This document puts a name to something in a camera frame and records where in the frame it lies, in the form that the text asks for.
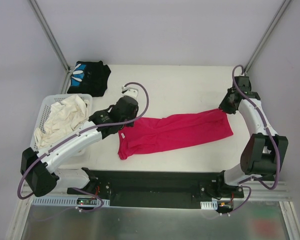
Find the pink t shirt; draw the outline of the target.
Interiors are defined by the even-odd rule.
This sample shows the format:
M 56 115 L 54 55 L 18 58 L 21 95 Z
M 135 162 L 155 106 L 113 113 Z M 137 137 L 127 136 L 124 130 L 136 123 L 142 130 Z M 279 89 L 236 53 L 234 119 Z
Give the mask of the pink t shirt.
M 145 155 L 207 144 L 231 137 L 227 114 L 220 109 L 174 114 L 165 118 L 142 117 L 133 127 L 119 131 L 118 156 Z

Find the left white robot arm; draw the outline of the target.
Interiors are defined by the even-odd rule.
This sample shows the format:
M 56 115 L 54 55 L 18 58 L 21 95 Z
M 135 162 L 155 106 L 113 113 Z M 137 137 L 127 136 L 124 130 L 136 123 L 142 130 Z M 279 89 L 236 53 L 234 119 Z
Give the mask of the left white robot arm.
M 83 126 L 65 139 L 43 151 L 28 147 L 22 152 L 18 197 L 27 199 L 50 193 L 61 181 L 56 170 L 80 150 L 118 133 L 126 125 L 133 125 L 139 104 L 135 97 L 122 96 L 114 105 L 96 111 Z

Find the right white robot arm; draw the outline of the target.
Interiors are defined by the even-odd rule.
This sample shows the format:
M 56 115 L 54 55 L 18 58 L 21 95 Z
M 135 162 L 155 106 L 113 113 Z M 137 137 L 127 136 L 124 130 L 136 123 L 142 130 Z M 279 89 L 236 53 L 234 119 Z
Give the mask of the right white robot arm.
M 229 115 L 239 112 L 250 137 L 240 156 L 240 163 L 225 170 L 223 180 L 215 184 L 216 194 L 227 197 L 233 186 L 252 180 L 261 182 L 267 189 L 274 189 L 289 142 L 270 125 L 259 94 L 252 91 L 249 77 L 239 75 L 232 78 L 232 87 L 227 90 L 219 109 Z

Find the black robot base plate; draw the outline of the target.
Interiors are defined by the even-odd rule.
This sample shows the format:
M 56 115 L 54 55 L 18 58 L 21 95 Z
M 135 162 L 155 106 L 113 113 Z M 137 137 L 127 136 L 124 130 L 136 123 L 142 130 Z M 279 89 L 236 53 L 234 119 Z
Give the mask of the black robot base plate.
M 112 207 L 199 209 L 212 199 L 244 197 L 242 188 L 225 184 L 224 172 L 83 170 L 89 181 L 82 190 Z

